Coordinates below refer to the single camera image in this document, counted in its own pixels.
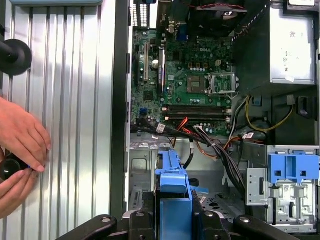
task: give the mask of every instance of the corrugated metal side panel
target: corrugated metal side panel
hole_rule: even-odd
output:
[[[31,69],[3,78],[3,96],[51,134],[46,171],[25,204],[0,220],[0,240],[54,240],[109,213],[116,0],[100,7],[14,7],[6,39],[28,43]]]

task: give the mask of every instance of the blue connector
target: blue connector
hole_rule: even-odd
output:
[[[279,180],[290,180],[301,184],[303,180],[319,179],[319,156],[306,155],[303,151],[293,154],[269,154],[268,180],[275,184]]]
[[[193,198],[187,172],[180,166],[176,151],[159,151],[155,174],[160,180],[159,239],[192,240]]]
[[[176,40],[179,42],[187,41],[188,40],[187,30],[188,30],[187,24],[181,24],[177,30]]]
[[[141,107],[139,110],[140,116],[146,116],[148,114],[148,109],[145,107]]]

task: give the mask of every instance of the fan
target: fan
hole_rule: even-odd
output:
[[[186,20],[189,36],[229,36],[247,13],[244,6],[245,0],[192,0]]]

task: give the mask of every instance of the blue drive cage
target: blue drive cage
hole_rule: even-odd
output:
[[[103,0],[10,0],[17,6],[43,7],[43,6],[98,6]]]
[[[176,151],[159,151],[155,174],[159,179],[159,195],[180,196],[159,200],[159,239],[192,240],[192,192]]]
[[[301,184],[303,180],[319,179],[319,156],[308,155],[304,151],[293,151],[292,154],[269,154],[268,180],[290,180]]]

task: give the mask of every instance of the motherboard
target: motherboard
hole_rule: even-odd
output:
[[[231,39],[189,41],[183,25],[176,29],[133,32],[131,124],[146,118],[176,128],[187,117],[210,136],[227,136],[238,87]]]

